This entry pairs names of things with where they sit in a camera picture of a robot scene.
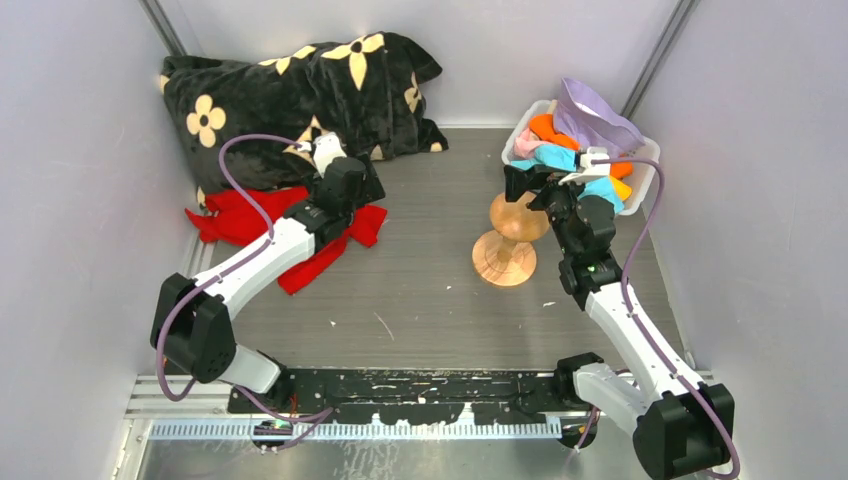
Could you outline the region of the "turquoise bucket hat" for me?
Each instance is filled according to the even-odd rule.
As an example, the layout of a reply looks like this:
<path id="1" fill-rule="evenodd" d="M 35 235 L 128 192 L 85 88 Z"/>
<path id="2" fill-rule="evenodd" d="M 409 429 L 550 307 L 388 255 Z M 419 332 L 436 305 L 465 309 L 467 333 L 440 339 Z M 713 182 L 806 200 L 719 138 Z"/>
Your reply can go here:
<path id="1" fill-rule="evenodd" d="M 577 170 L 577 156 L 580 152 L 585 151 L 573 151 L 557 145 L 543 145 L 535 150 L 534 157 L 530 160 L 513 161 L 509 165 L 514 165 L 524 170 L 529 169 L 534 165 L 544 165 L 558 170 L 563 170 L 565 176 L 568 173 L 572 173 Z M 623 211 L 624 203 L 622 203 L 615 194 L 609 180 L 610 176 L 611 175 L 609 174 L 606 178 L 585 183 L 585 190 L 578 196 L 578 199 L 583 200 L 584 198 L 589 197 L 603 199 L 612 206 L 613 214 L 618 215 Z"/>

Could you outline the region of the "orange bucket hat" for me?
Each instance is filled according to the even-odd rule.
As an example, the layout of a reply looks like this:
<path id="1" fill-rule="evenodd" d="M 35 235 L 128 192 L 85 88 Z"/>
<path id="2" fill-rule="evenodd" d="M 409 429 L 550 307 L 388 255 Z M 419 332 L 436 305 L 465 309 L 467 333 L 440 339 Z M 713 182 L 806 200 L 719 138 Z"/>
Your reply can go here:
<path id="1" fill-rule="evenodd" d="M 580 144 L 577 140 L 555 129 L 552 114 L 541 114 L 533 117 L 528 122 L 528 127 L 542 141 L 547 141 L 573 151 L 580 149 Z M 631 175 L 633 170 L 633 164 L 630 162 L 617 163 L 610 167 L 610 175 L 621 180 Z"/>

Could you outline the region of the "wooden hat stand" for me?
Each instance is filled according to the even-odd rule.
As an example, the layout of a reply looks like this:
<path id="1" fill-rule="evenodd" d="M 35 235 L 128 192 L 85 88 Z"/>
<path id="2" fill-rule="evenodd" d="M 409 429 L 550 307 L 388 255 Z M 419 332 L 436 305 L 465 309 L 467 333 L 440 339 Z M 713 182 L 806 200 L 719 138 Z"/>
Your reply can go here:
<path id="1" fill-rule="evenodd" d="M 474 269 L 486 282 L 515 287 L 535 272 L 533 243 L 549 229 L 546 214 L 529 209 L 535 198 L 535 193 L 525 192 L 516 202 L 508 202 L 501 193 L 492 201 L 489 219 L 493 229 L 481 235 L 472 249 Z"/>

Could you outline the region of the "lavender bucket hat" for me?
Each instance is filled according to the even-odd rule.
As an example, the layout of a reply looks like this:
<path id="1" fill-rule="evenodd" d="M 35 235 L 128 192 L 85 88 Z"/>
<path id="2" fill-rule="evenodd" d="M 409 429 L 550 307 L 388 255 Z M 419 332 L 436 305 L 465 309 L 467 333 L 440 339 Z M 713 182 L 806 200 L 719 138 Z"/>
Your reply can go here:
<path id="1" fill-rule="evenodd" d="M 553 125 L 581 148 L 603 147 L 611 156 L 645 145 L 644 136 L 633 123 L 620 116 L 591 87 L 567 77 L 561 80 Z"/>

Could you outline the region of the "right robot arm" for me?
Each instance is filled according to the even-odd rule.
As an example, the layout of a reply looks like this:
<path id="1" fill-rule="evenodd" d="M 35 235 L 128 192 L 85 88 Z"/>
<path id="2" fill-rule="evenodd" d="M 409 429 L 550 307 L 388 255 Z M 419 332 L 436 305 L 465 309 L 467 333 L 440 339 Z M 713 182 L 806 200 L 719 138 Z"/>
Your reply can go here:
<path id="1" fill-rule="evenodd" d="M 737 478 L 733 396 L 677 356 L 640 306 L 630 266 L 618 264 L 611 251 L 613 204 L 550 167 L 507 165 L 504 174 L 507 201 L 535 192 L 527 206 L 545 213 L 555 234 L 563 290 L 601 327 L 634 378 L 628 383 L 593 353 L 575 355 L 557 366 L 562 395 L 591 405 L 629 434 L 652 479 L 695 473 L 719 479 L 720 465 L 730 468 L 725 478 Z"/>

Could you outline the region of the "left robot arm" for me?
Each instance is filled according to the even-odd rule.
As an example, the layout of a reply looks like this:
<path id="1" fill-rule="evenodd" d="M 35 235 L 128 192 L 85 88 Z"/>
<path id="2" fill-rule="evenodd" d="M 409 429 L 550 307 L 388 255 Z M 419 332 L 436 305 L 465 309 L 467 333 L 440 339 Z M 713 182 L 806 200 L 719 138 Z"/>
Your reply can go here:
<path id="1" fill-rule="evenodd" d="M 384 195 L 367 158 L 337 157 L 270 231 L 193 278 L 176 273 L 164 280 L 150 334 L 159 365 L 173 365 L 203 384 L 220 381 L 268 398 L 291 396 L 286 366 L 239 344 L 232 322 L 269 284 L 318 259 Z"/>

